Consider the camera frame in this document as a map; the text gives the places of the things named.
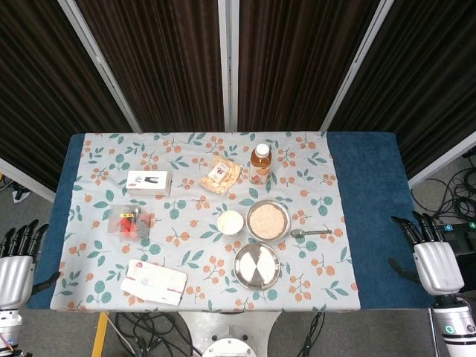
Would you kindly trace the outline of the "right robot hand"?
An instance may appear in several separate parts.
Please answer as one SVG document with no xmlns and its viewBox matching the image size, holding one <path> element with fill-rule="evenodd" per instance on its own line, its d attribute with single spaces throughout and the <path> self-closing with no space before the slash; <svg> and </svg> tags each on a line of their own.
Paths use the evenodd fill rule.
<svg viewBox="0 0 476 357">
<path fill-rule="evenodd" d="M 390 267 L 401 277 L 419 283 L 432 296 L 454 295 L 464 287 L 457 258 L 440 232 L 436 221 L 426 213 L 412 213 L 418 224 L 392 216 L 410 246 L 416 272 L 401 267 L 390 258 Z"/>
</svg>

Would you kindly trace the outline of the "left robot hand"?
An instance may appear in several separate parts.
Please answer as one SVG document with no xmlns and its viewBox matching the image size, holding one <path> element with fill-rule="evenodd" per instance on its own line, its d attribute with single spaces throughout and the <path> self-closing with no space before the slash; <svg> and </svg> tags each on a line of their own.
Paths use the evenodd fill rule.
<svg viewBox="0 0 476 357">
<path fill-rule="evenodd" d="M 19 309 L 60 278 L 60 272 L 55 271 L 45 281 L 33 281 L 39 248 L 48 230 L 47 224 L 38 224 L 35 219 L 0 236 L 0 311 Z"/>
</svg>

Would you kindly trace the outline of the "metal spoon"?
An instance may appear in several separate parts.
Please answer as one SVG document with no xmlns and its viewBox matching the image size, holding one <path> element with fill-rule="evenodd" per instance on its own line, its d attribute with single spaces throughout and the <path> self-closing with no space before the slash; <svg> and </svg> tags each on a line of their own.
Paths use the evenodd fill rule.
<svg viewBox="0 0 476 357">
<path fill-rule="evenodd" d="M 332 231 L 331 230 L 320 230 L 320 231 L 304 231 L 302 229 L 292 229 L 290 230 L 289 234 L 291 237 L 295 238 L 295 239 L 301 239 L 301 238 L 304 238 L 306 236 L 309 236 L 309 235 L 327 235 L 327 234 L 331 234 Z"/>
</svg>

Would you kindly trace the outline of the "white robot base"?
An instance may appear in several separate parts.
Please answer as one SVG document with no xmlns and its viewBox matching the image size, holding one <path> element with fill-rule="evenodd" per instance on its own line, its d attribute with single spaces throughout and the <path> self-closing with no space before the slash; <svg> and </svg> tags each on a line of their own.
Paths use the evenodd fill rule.
<svg viewBox="0 0 476 357">
<path fill-rule="evenodd" d="M 180 312 L 202 357 L 268 357 L 279 312 Z"/>
</svg>

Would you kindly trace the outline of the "metal bowl with grains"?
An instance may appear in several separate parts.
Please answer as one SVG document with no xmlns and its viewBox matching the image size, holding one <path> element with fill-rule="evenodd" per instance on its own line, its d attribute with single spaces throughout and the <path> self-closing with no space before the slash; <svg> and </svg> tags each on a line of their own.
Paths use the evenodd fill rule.
<svg viewBox="0 0 476 357">
<path fill-rule="evenodd" d="M 284 206 L 272 200 L 254 203 L 246 214 L 245 223 L 250 235 L 261 242 L 284 238 L 291 224 Z"/>
</svg>

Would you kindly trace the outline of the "white paper cup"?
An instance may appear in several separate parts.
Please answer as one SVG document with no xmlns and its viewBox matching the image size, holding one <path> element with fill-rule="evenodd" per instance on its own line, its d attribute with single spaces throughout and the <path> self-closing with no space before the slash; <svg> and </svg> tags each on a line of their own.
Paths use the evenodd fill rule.
<svg viewBox="0 0 476 357">
<path fill-rule="evenodd" d="M 227 210 L 217 219 L 217 228 L 225 236 L 237 235 L 242 230 L 243 225 L 242 215 L 235 210 Z"/>
</svg>

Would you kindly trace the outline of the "blue table cover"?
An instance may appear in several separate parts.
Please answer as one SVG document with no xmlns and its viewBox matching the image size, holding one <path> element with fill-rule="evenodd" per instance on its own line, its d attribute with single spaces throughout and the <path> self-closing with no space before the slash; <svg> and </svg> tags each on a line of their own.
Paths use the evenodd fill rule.
<svg viewBox="0 0 476 357">
<path fill-rule="evenodd" d="M 405 238 L 391 219 L 392 216 L 410 219 L 414 209 L 395 136 L 377 132 L 330 132 L 328 135 L 358 287 L 359 309 L 429 306 L 431 298 L 424 289 L 400 277 L 388 263 L 389 258 L 394 258 L 407 268 L 414 267 Z M 50 218 L 36 280 L 60 272 L 64 223 L 64 218 L 57 224 Z M 33 297 L 29 307 L 52 309 L 50 302 L 56 286 Z"/>
</svg>

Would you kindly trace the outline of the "yellow floor tape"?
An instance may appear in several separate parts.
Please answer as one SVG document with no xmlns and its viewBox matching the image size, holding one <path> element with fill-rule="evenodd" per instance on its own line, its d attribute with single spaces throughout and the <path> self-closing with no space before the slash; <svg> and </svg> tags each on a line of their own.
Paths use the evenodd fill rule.
<svg viewBox="0 0 476 357">
<path fill-rule="evenodd" d="M 109 324 L 108 314 L 101 312 L 97 320 L 96 333 L 94 337 L 91 357 L 101 357 L 106 339 L 107 326 Z"/>
</svg>

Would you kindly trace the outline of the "clear bag with red items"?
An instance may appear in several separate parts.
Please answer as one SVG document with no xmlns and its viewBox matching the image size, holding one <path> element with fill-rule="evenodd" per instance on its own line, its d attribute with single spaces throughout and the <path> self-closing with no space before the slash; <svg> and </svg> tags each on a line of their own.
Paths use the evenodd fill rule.
<svg viewBox="0 0 476 357">
<path fill-rule="evenodd" d="M 121 239 L 149 237 L 151 214 L 140 205 L 113 205 L 109 208 L 107 233 Z"/>
</svg>

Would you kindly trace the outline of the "white tissue pack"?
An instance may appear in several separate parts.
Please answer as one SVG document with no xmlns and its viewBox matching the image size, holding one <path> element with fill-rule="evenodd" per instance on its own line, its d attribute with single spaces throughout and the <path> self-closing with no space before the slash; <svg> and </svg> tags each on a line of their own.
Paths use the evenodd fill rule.
<svg viewBox="0 0 476 357">
<path fill-rule="evenodd" d="M 184 272 L 130 260 L 120 289 L 145 301 L 178 306 L 187 280 Z"/>
</svg>

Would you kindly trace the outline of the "white cardboard box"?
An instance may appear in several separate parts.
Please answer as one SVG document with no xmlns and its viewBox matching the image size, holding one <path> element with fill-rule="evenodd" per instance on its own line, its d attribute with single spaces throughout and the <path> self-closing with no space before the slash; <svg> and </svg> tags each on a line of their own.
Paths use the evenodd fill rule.
<svg viewBox="0 0 476 357">
<path fill-rule="evenodd" d="M 129 171 L 126 189 L 132 195 L 169 196 L 172 175 L 168 171 Z"/>
</svg>

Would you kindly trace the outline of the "floral tablecloth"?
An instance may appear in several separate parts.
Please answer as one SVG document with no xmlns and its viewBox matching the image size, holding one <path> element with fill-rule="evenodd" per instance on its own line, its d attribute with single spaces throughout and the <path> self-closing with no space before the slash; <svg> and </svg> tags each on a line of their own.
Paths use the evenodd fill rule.
<svg viewBox="0 0 476 357">
<path fill-rule="evenodd" d="M 60 278 L 50 307 L 57 311 L 153 311 L 157 303 L 120 289 L 130 260 L 182 271 L 188 280 L 179 309 L 206 312 L 346 311 L 360 308 L 334 158 L 326 132 L 186 132 L 84 134 L 71 139 L 51 221 L 65 219 Z M 271 150 L 265 184 L 249 179 L 251 153 Z M 204 189 L 213 156 L 242 166 L 223 196 Z M 169 196 L 132 195 L 129 171 L 168 171 Z M 234 274 L 234 256 L 253 243 L 246 228 L 225 236 L 217 219 L 246 214 L 270 199 L 287 210 L 293 228 L 331 234 L 271 243 L 280 275 L 254 292 Z M 151 214 L 149 237 L 107 233 L 109 208 L 140 205 Z"/>
</svg>

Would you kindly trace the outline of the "empty metal plate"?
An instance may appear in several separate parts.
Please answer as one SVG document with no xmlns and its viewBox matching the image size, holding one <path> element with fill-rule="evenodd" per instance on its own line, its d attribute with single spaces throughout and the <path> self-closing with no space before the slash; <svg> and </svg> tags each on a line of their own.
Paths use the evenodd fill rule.
<svg viewBox="0 0 476 357">
<path fill-rule="evenodd" d="M 262 242 L 242 247 L 234 257 L 234 274 L 246 289 L 264 291 L 271 288 L 280 275 L 280 260 L 275 250 Z"/>
</svg>

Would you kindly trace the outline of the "orange drink bottle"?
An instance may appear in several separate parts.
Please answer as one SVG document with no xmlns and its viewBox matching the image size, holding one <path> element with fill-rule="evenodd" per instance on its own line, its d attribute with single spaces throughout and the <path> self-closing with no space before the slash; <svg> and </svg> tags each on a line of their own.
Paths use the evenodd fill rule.
<svg viewBox="0 0 476 357">
<path fill-rule="evenodd" d="M 267 144 L 258 144 L 250 158 L 249 179 L 253 184 L 265 184 L 271 167 L 271 150 Z"/>
</svg>

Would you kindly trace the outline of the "snack bag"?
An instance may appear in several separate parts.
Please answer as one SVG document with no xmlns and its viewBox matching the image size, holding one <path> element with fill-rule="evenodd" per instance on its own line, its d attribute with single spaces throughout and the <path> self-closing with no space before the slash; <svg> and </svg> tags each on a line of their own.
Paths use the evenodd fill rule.
<svg viewBox="0 0 476 357">
<path fill-rule="evenodd" d="M 199 183 L 204 189 L 223 196 L 237 182 L 241 171 L 242 166 L 220 155 L 214 155 L 211 170 L 201 177 Z"/>
</svg>

